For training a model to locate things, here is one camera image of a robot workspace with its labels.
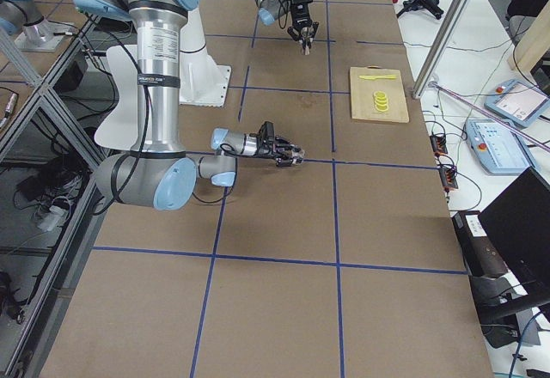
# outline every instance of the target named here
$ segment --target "computer monitor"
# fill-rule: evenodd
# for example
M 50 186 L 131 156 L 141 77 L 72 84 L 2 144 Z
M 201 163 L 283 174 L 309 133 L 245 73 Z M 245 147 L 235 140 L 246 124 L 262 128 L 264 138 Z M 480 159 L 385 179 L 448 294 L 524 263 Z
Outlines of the computer monitor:
M 534 169 L 520 174 L 479 220 L 526 296 L 478 311 L 482 323 L 539 307 L 550 320 L 550 185 Z

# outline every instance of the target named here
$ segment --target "tripod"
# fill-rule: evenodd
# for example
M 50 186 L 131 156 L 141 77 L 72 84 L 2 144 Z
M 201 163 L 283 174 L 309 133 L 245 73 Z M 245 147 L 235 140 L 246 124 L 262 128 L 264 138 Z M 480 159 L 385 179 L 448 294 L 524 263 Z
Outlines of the tripod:
M 439 0 L 407 0 L 403 2 L 403 9 L 397 14 L 397 18 L 399 19 L 407 11 L 426 9 L 439 20 L 443 15 L 443 10 L 439 8 L 438 4 Z

